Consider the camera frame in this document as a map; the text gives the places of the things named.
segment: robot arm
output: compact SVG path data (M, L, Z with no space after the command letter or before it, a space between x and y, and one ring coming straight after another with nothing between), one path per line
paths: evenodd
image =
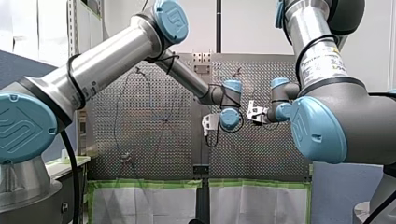
M214 89L181 60L165 59L172 54L167 49L183 41L187 34L187 18L179 4L175 0L157 1L153 7L132 16L128 28L72 57L67 65L42 78L24 77L0 90L0 220L60 222L61 200L53 201L56 203L52 206L53 214L49 211L55 217L34 213L21 217L20 210L14 208L39 206L60 195L60 184L50 180L42 152L72 122L75 111L141 61L155 62L169 70L202 104L239 111L240 82L226 81L221 88ZM232 120L234 123L239 123L237 116L237 120ZM229 117L225 121L224 128L237 125Z
M357 29L364 1L284 4L283 25L296 56L300 88L285 78L273 80L272 104L260 113L262 122L289 120L295 146L312 161L396 162L396 102L370 96L361 81L348 75L337 47L339 35Z
M166 50L155 63L191 91L201 105L220 105L219 114L211 114L203 118L204 136L208 135L208 130L216 130L218 124L226 131L233 130L239 124L242 119L239 112L242 83L239 80L226 80L220 86L209 85L175 57L171 50Z

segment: label sticker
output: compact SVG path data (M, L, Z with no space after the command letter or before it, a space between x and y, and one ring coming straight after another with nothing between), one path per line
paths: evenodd
M301 63L304 83L329 77L347 77L347 69L336 50L323 50L321 54Z

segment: pegboard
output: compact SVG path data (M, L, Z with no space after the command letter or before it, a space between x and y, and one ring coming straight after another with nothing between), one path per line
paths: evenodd
M199 63L190 54L180 56L190 67ZM243 82L245 115L250 99L268 104L273 78L294 80L293 61L292 56L212 54L211 79L218 84L230 78ZM137 67L148 79L134 68L88 105L89 179L194 178L194 139L204 137L201 123L193 119L201 112L192 106L192 94L155 64ZM196 136L196 129L201 135ZM209 177L309 180L309 161L294 147L287 123L264 128L246 121L238 133L220 131L209 157Z
M137 67L146 78L135 67L89 105L89 179L189 179L192 94L155 64Z
M296 81L293 56L214 54L211 62L214 83L231 78L242 81L241 111L245 120L249 100L255 100L255 106L269 106L272 79ZM214 178L309 181L309 164L295 148L288 123L254 126L245 122L238 133L219 133L209 167Z

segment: black pole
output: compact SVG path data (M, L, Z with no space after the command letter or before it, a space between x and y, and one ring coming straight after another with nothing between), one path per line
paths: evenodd
M221 53L221 0L218 0L216 13L216 53Z

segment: blue cover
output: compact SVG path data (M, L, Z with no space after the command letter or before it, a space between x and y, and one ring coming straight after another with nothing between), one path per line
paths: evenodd
M38 99L19 93L0 93L0 164L40 156L57 134L57 120Z
M242 82L240 80L225 80L223 86L233 91L242 92Z
M290 120L291 104L283 103L276 108L276 119L279 122Z
M220 113L220 125L226 130L232 130L239 124L239 113L234 108L225 108Z
M154 16L161 31L171 43L178 44L186 39L189 23L186 13L176 0L157 0Z
M271 81L271 89L276 88L281 85L288 84L290 81L286 77L277 77Z
M347 140L332 111L316 98L304 96L291 107L295 146L311 161L341 163L347 157Z

